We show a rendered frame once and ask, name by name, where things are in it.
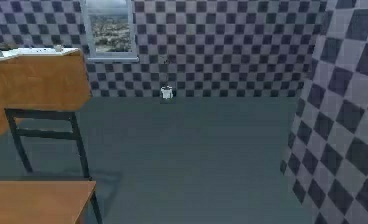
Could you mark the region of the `brown wooden table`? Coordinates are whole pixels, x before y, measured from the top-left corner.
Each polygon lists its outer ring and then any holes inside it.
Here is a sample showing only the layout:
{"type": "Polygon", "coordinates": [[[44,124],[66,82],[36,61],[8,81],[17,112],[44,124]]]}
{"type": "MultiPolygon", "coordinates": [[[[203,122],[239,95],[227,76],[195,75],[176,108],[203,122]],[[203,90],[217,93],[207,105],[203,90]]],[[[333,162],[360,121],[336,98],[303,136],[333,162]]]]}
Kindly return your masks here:
{"type": "Polygon", "coordinates": [[[0,181],[0,224],[84,224],[88,203],[103,224],[95,181],[0,181]]]}

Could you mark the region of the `brown cabinet with white top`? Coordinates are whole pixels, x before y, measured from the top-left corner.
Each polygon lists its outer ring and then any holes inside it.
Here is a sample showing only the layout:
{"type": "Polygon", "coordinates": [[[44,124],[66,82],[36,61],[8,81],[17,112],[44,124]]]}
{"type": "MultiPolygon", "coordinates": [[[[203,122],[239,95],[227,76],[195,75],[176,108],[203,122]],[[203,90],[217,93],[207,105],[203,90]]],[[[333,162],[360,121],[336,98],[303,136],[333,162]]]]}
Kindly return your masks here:
{"type": "Polygon", "coordinates": [[[78,110],[91,98],[79,48],[17,48],[0,52],[0,136],[6,108],[78,110]]]}

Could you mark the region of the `white framed window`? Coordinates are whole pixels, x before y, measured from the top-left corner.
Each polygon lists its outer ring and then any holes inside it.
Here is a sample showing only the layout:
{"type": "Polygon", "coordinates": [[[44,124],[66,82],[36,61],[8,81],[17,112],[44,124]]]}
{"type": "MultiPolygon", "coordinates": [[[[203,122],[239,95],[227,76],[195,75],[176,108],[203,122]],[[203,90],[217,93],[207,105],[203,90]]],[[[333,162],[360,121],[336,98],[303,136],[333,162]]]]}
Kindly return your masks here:
{"type": "Polygon", "coordinates": [[[132,0],[80,0],[89,59],[136,62],[132,0]]]}

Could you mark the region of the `small white bin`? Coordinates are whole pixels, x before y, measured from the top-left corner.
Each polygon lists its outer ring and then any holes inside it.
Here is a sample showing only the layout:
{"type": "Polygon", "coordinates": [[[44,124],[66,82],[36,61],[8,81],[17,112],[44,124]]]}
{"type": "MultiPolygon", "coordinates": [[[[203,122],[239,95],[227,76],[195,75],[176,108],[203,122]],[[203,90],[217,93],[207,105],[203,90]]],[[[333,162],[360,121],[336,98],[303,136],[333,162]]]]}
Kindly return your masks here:
{"type": "Polygon", "coordinates": [[[161,97],[163,99],[172,99],[173,98],[173,88],[171,86],[163,86],[160,88],[161,97]]]}

